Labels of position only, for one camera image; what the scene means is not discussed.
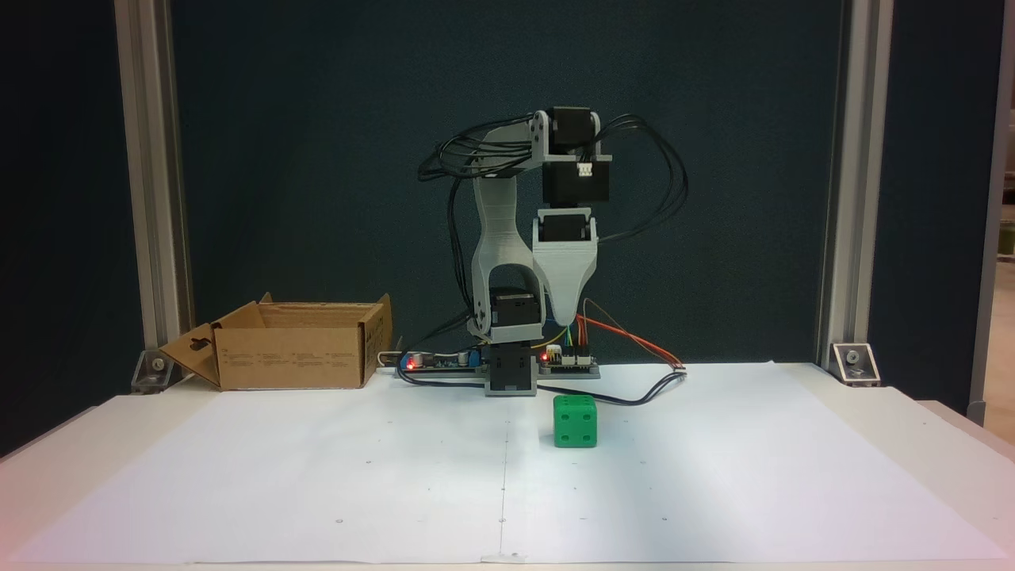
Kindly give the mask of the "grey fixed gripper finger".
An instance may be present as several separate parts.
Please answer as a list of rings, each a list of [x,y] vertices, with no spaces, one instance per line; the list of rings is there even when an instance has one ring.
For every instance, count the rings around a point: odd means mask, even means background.
[[[559,326],[574,322],[581,293],[596,270],[597,257],[597,246],[533,246],[534,268]]]

